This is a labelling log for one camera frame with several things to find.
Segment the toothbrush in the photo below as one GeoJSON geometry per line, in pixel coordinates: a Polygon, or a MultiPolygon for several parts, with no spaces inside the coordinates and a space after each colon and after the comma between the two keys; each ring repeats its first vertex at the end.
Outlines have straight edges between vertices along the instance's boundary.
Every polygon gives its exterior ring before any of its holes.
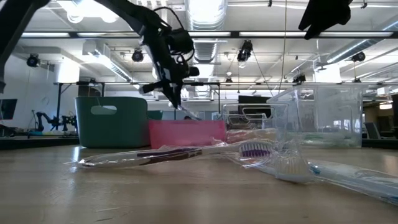
{"type": "Polygon", "coordinates": [[[274,146],[269,141],[243,141],[228,146],[211,146],[202,148],[182,148],[162,152],[127,152],[107,154],[82,159],[79,164],[85,167],[134,167],[155,164],[165,161],[180,161],[196,156],[238,152],[241,157],[268,157],[274,146]]]}

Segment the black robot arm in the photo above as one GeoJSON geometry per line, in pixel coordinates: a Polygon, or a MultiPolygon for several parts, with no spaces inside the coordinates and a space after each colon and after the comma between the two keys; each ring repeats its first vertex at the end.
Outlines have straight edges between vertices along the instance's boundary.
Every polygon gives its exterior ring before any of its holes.
{"type": "MultiPolygon", "coordinates": [[[[199,75],[197,68],[190,68],[182,56],[194,51],[188,31],[183,28],[172,30],[156,12],[127,0],[95,1],[112,10],[139,34],[141,44],[153,61],[158,82],[142,86],[140,92],[159,89],[177,108],[181,104],[182,80],[199,75]]],[[[7,59],[34,12],[48,3],[49,0],[8,0],[0,11],[0,27],[7,27],[0,38],[0,93],[5,86],[4,66],[7,59]]]]}

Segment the wooden table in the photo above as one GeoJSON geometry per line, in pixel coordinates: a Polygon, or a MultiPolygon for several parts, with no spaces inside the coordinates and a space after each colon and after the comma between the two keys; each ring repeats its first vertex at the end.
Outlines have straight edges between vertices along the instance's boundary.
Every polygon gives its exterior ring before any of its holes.
{"type": "MultiPolygon", "coordinates": [[[[140,169],[64,164],[109,150],[0,151],[0,223],[397,223],[398,207],[328,184],[276,180],[223,159],[140,169]]],[[[398,174],[398,151],[305,150],[398,174]]]]}

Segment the desk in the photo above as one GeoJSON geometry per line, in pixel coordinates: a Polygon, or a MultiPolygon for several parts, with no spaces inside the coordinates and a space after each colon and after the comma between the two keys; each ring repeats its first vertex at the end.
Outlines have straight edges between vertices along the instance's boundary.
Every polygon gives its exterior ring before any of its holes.
{"type": "MultiPolygon", "coordinates": [[[[140,169],[77,169],[71,159],[110,150],[73,146],[0,151],[6,223],[396,223],[398,207],[328,184],[276,180],[223,159],[140,169]]],[[[398,151],[305,150],[312,159],[388,171],[398,151]]]]}

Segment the pink box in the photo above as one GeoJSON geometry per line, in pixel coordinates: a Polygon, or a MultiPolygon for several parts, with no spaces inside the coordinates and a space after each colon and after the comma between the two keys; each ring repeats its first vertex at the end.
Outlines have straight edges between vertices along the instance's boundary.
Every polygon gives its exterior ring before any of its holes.
{"type": "Polygon", "coordinates": [[[153,149],[167,146],[210,146],[212,140],[225,141],[224,121],[149,121],[153,149]]]}

